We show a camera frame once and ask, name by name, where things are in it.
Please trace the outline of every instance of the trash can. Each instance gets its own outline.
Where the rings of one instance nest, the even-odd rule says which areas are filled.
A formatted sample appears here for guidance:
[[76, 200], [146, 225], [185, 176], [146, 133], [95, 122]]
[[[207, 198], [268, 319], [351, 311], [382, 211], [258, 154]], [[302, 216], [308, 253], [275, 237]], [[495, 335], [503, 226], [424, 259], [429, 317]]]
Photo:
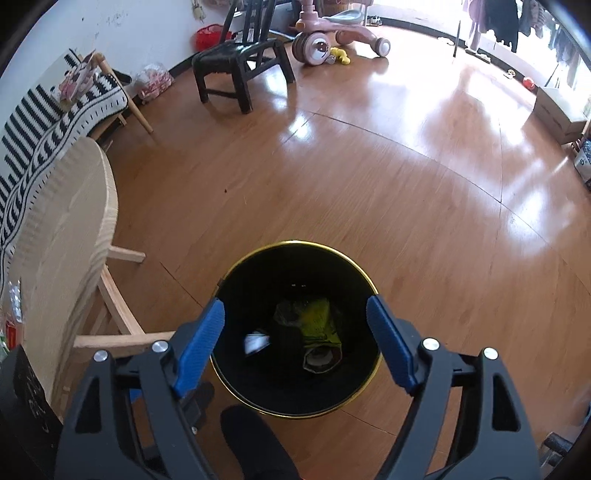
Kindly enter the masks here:
[[[363, 270], [330, 247], [285, 241], [260, 248], [219, 283], [216, 297], [224, 303], [226, 323], [212, 353], [213, 367], [236, 398], [260, 412], [295, 419], [336, 410], [361, 393], [379, 365], [365, 315], [374, 294]], [[302, 367], [301, 332], [276, 321], [282, 301], [304, 298], [326, 299], [333, 312], [342, 358], [325, 373]], [[269, 335], [270, 343], [246, 355], [245, 337], [255, 331]]]

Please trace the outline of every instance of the striped blanket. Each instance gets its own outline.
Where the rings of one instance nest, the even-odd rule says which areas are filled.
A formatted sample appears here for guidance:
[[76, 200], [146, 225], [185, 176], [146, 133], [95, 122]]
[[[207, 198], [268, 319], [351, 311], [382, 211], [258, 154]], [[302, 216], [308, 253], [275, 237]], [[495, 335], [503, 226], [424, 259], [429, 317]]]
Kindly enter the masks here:
[[65, 72], [80, 61], [65, 52], [21, 99], [0, 132], [0, 291], [4, 293], [10, 261], [27, 210], [56, 161], [101, 120], [127, 107], [127, 96], [111, 75], [100, 75], [67, 112], [50, 96]]

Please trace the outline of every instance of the blue gripper pad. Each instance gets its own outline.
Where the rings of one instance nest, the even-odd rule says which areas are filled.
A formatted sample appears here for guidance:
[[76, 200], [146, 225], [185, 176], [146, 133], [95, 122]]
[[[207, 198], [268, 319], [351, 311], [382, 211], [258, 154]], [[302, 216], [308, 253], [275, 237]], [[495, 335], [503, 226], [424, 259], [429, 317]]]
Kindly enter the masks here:
[[[383, 299], [377, 295], [369, 298], [366, 315], [369, 328], [386, 359], [394, 382], [405, 389], [408, 394], [412, 394], [421, 381], [415, 374], [417, 345], [415, 345], [414, 337], [416, 334], [418, 341], [420, 341], [418, 332], [412, 326], [410, 326], [411, 330], [409, 332], [402, 332], [401, 329], [410, 324], [397, 319], [390, 312]], [[409, 333], [412, 340], [411, 345], [407, 344]]]
[[219, 299], [213, 299], [202, 311], [197, 330], [178, 359], [178, 376], [173, 389], [179, 398], [197, 387], [209, 355], [222, 333], [225, 318], [224, 306]]
[[142, 391], [139, 388], [130, 388], [129, 389], [129, 400], [131, 403], [136, 401], [141, 396], [142, 396]]

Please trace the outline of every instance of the gold rim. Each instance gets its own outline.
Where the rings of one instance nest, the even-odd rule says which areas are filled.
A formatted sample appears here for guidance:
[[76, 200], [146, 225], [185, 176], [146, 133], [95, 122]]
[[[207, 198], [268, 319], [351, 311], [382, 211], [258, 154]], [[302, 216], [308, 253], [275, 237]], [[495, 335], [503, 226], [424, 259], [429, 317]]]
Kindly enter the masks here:
[[[257, 248], [256, 250], [253, 250], [252, 252], [250, 252], [249, 254], [244, 255], [244, 257], [242, 257], [240, 260], [238, 260], [236, 263], [233, 264], [233, 266], [230, 267], [230, 270], [228, 270], [226, 272], [226, 274], [220, 279], [220, 281], [218, 282], [215, 291], [213, 292], [213, 296], [217, 295], [217, 292], [220, 289], [220, 285], [223, 283], [223, 281], [228, 277], [228, 275], [230, 273], [232, 273], [234, 271], [234, 269], [240, 265], [241, 263], [243, 263], [245, 260], [247, 260], [250, 257], [253, 257], [256, 254], [259, 254], [262, 251], [265, 250], [270, 250], [271, 248], [275, 248], [275, 247], [280, 247], [282, 245], [289, 245], [289, 244], [298, 244], [298, 245], [308, 245], [310, 247], [318, 247], [321, 248], [323, 250], [327, 250], [331, 253], [334, 253], [336, 255], [338, 255], [339, 257], [343, 258], [344, 260], [346, 260], [347, 262], [349, 262], [351, 265], [353, 265], [357, 271], [359, 273], [361, 273], [365, 279], [365, 281], [369, 284], [369, 286], [371, 287], [371, 289], [374, 292], [374, 295], [378, 294], [378, 289], [375, 287], [374, 282], [371, 281], [371, 278], [369, 278], [369, 276], [367, 275], [367, 273], [365, 273], [363, 271], [363, 269], [361, 269], [360, 266], [358, 266], [357, 263], [355, 263], [353, 260], [351, 260], [349, 257], [347, 257], [347, 255], [345, 255], [344, 253], [339, 252], [338, 250], [335, 250], [334, 248], [331, 247], [327, 247], [326, 245], [322, 245], [322, 244], [317, 244], [315, 242], [307, 242], [305, 240], [284, 240], [282, 242], [277, 242], [271, 245], [265, 245], [264, 247], [260, 247]], [[328, 410], [325, 411], [321, 411], [318, 413], [313, 413], [311, 415], [283, 415], [281, 413], [277, 413], [277, 412], [273, 412], [273, 411], [269, 411], [269, 410], [264, 410], [263, 408], [259, 407], [258, 405], [255, 405], [254, 403], [252, 403], [251, 401], [249, 401], [247, 398], [245, 398], [244, 396], [240, 395], [240, 393], [238, 393], [229, 383], [226, 382], [226, 379], [223, 377], [223, 375], [221, 375], [221, 373], [219, 372], [218, 368], [217, 368], [217, 363], [215, 362], [215, 359], [213, 358], [213, 354], [209, 357], [210, 362], [212, 363], [213, 366], [213, 371], [216, 373], [217, 377], [220, 379], [220, 382], [222, 382], [222, 384], [224, 385], [224, 387], [226, 387], [226, 389], [240, 402], [248, 405], [251, 408], [254, 408], [256, 411], [259, 411], [260, 413], [264, 414], [264, 415], [271, 415], [273, 417], [279, 417], [282, 419], [292, 419], [292, 420], [298, 420], [298, 419], [313, 419], [316, 417], [321, 417], [322, 415], [326, 415], [329, 414], [335, 410], [338, 410], [339, 408], [344, 407], [345, 405], [349, 404], [350, 402], [352, 402], [354, 399], [356, 399], [359, 395], [361, 395], [363, 393], [363, 391], [365, 390], [365, 388], [369, 385], [369, 383], [373, 380], [373, 378], [375, 377], [375, 374], [378, 372], [378, 368], [379, 365], [382, 361], [382, 355], [378, 355], [378, 359], [376, 360], [376, 363], [374, 365], [374, 369], [372, 370], [370, 376], [367, 378], [367, 380], [363, 383], [363, 385], [361, 385], [349, 398], [347, 398], [346, 400], [342, 401], [339, 405], [336, 405]]]

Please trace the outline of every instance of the screw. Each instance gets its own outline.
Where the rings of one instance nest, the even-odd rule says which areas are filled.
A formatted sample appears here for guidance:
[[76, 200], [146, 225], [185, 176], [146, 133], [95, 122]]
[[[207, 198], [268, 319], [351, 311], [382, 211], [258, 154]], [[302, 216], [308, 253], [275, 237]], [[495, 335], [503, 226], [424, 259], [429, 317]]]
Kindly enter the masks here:
[[487, 357], [489, 360], [496, 360], [499, 358], [499, 352], [497, 352], [494, 348], [486, 347], [483, 351], [484, 356]]
[[109, 358], [109, 354], [104, 350], [97, 350], [92, 358], [95, 362], [104, 362]]
[[439, 342], [435, 338], [425, 338], [423, 340], [423, 346], [427, 350], [435, 351], [439, 348]]
[[152, 351], [156, 353], [163, 353], [168, 350], [168, 342], [166, 340], [158, 340], [152, 344]]

